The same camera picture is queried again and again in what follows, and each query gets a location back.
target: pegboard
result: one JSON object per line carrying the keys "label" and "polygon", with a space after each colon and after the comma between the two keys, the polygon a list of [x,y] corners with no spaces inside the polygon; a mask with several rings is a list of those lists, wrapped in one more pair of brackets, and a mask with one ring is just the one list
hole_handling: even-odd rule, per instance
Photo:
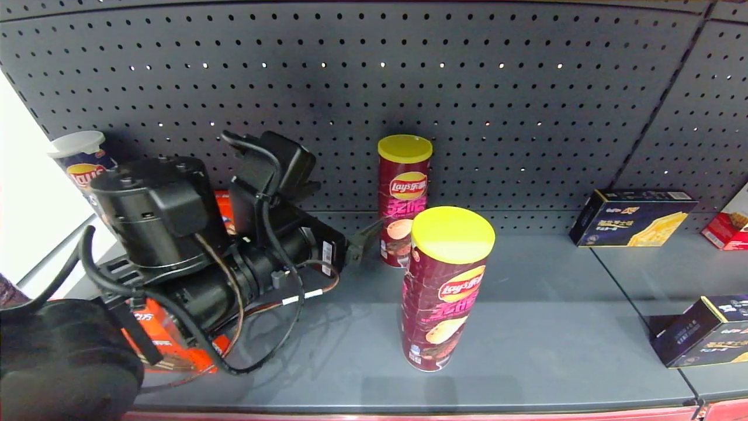
{"label": "pegboard", "polygon": [[[577,220],[576,211],[528,210],[528,211],[477,211],[493,222],[497,234],[568,234]],[[352,235],[374,223],[376,212],[312,212],[317,219]]]}
{"label": "pegboard", "polygon": [[237,4],[6,22],[2,68],[55,138],[115,156],[194,155],[217,188],[221,129],[318,156],[308,210],[375,209],[376,141],[433,139],[432,205],[578,210],[605,187],[699,16],[548,3]]}
{"label": "pegboard", "polygon": [[719,1],[711,13],[712,19],[748,22],[748,3]]}
{"label": "pegboard", "polygon": [[[235,0],[212,0],[213,3]],[[0,21],[27,19],[29,17],[51,16],[61,13],[80,13],[122,7],[142,7],[154,5],[195,4],[205,1],[189,0],[4,0],[0,8]],[[623,7],[644,7],[651,9],[679,10],[701,13],[706,1],[570,1],[571,3],[605,4]]]}
{"label": "pegboard", "polygon": [[721,210],[748,182],[748,26],[708,22],[616,187],[675,187]]}

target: dark blue box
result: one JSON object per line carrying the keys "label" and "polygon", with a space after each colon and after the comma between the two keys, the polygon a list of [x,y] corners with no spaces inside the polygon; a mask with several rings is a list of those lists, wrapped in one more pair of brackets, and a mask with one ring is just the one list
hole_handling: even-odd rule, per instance
{"label": "dark blue box", "polygon": [[682,191],[595,190],[569,236],[577,246],[662,246],[697,204]]}
{"label": "dark blue box", "polygon": [[748,362],[748,295],[701,297],[652,347],[671,368]]}

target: gray shelf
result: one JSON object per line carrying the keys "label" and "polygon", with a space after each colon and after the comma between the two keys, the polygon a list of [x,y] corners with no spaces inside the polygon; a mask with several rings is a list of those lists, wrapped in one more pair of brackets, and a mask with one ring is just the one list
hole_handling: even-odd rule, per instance
{"label": "gray shelf", "polygon": [[[307,275],[309,282],[313,276]],[[680,406],[693,393],[664,368],[646,326],[588,249],[563,236],[501,236],[453,361],[411,368],[397,316],[402,271],[375,257],[304,308],[290,343],[254,375],[210,375],[141,396],[137,409],[262,412],[576,412]],[[250,323],[246,365],[292,309]],[[173,379],[148,375],[148,384]]]}
{"label": "gray shelf", "polygon": [[[661,248],[595,249],[643,316],[680,314],[701,295],[744,294],[748,258],[721,252],[700,235],[676,235]],[[709,401],[748,397],[748,363],[682,369]]]}

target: lay's chip can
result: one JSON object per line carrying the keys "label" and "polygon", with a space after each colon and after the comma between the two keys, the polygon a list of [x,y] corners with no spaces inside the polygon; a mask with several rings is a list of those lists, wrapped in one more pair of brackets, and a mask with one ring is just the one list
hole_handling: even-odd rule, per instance
{"label": "lay's chip can", "polygon": [[81,190],[102,221],[107,222],[96,196],[91,193],[89,187],[91,180],[117,165],[102,148],[104,141],[104,133],[99,131],[75,132],[53,140],[52,150],[47,152],[47,155],[55,160]]}
{"label": "lay's chip can", "polygon": [[496,234],[477,213],[442,206],[416,216],[411,235],[402,282],[402,351],[416,369],[436,372],[452,359]]}
{"label": "lay's chip can", "polygon": [[393,267],[405,267],[411,251],[413,218],[426,209],[430,141],[412,135],[379,141],[379,218],[384,220],[379,252]]}

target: lay's logo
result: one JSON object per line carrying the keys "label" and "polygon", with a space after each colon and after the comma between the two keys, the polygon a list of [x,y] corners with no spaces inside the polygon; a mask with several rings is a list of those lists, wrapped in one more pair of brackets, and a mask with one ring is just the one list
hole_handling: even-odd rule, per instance
{"label": "lay's logo", "polygon": [[484,272],[485,265],[482,265],[466,270],[449,281],[446,281],[439,288],[439,300],[447,303],[454,303],[468,297],[475,291],[478,291],[480,280],[483,279]]}
{"label": "lay's logo", "polygon": [[70,178],[73,179],[73,181],[76,183],[76,186],[85,189],[88,188],[88,184],[91,183],[91,180],[98,177],[99,174],[106,171],[106,168],[103,165],[99,164],[75,164],[67,167],[67,174],[70,175]]}
{"label": "lay's logo", "polygon": [[427,181],[422,172],[403,172],[390,182],[390,196],[400,200],[418,199],[426,192]]}

